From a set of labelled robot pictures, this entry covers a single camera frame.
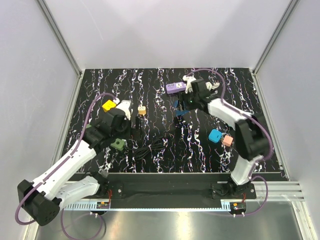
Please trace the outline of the blue cube socket adapter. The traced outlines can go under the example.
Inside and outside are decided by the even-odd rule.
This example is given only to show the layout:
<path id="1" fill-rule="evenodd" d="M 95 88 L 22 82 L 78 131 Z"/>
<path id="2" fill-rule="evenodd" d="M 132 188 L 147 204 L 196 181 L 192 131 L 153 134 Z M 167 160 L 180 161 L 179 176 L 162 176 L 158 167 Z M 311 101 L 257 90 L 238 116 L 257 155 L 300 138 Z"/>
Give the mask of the blue cube socket adapter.
<path id="1" fill-rule="evenodd" d="M 175 114 L 176 114 L 177 117 L 183 116 L 184 114 L 189 113 L 188 110 L 180 110 L 180 109 L 178 108 L 178 105 L 179 105 L 179 101 L 176 100 L 176 101 L 173 103 L 173 108 L 174 108 L 174 110 L 175 110 Z"/>

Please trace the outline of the yellow cube socket adapter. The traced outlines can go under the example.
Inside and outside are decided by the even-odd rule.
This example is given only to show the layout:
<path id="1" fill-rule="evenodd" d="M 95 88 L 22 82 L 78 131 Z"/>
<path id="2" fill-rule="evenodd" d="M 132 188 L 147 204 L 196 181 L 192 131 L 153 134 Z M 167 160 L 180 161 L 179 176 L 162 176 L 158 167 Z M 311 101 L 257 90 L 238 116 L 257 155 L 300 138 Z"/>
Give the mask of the yellow cube socket adapter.
<path id="1" fill-rule="evenodd" d="M 110 109 L 115 108 L 117 104 L 113 100 L 107 100 L 103 105 L 102 105 L 102 110 L 106 113 Z"/>

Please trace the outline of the green power strip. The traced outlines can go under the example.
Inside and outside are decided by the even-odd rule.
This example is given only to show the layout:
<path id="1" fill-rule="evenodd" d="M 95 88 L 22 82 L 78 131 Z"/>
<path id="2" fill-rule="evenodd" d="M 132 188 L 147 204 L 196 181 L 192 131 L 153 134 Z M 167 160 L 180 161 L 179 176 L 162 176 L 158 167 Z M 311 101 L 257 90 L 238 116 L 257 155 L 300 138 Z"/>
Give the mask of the green power strip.
<path id="1" fill-rule="evenodd" d="M 123 139 L 116 138 L 114 142 L 110 144 L 110 146 L 117 151 L 123 151 L 125 148 L 126 142 Z"/>

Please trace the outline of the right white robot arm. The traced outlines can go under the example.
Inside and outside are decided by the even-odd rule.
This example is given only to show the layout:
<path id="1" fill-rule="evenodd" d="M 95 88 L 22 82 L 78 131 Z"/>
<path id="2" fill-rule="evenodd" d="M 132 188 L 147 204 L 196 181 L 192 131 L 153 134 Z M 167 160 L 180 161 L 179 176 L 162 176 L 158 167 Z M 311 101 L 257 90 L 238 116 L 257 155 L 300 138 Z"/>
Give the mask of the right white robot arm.
<path id="1" fill-rule="evenodd" d="M 266 120 L 263 114 L 253 115 L 227 103 L 204 79 L 185 75 L 183 81 L 185 90 L 178 93 L 177 102 L 180 110 L 203 111 L 219 118 L 235 131 L 238 158 L 227 184 L 217 193 L 239 198 L 249 186 L 256 164 L 273 155 L 272 139 L 264 127 Z"/>

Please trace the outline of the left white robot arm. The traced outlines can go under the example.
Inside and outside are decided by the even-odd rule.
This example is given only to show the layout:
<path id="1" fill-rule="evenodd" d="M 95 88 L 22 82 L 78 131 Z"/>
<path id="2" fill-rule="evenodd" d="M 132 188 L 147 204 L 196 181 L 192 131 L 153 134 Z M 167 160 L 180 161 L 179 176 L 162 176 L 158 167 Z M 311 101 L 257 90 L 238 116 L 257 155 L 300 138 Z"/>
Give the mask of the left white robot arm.
<path id="1" fill-rule="evenodd" d="M 129 140 L 138 131 L 131 127 L 130 104 L 124 100 L 103 113 L 101 121 L 85 127 L 84 134 L 52 167 L 32 181 L 24 179 L 18 184 L 19 207 L 33 221 L 45 226 L 69 204 L 88 196 L 107 195 L 106 173 L 92 172 L 69 186 L 65 183 L 105 148 Z"/>

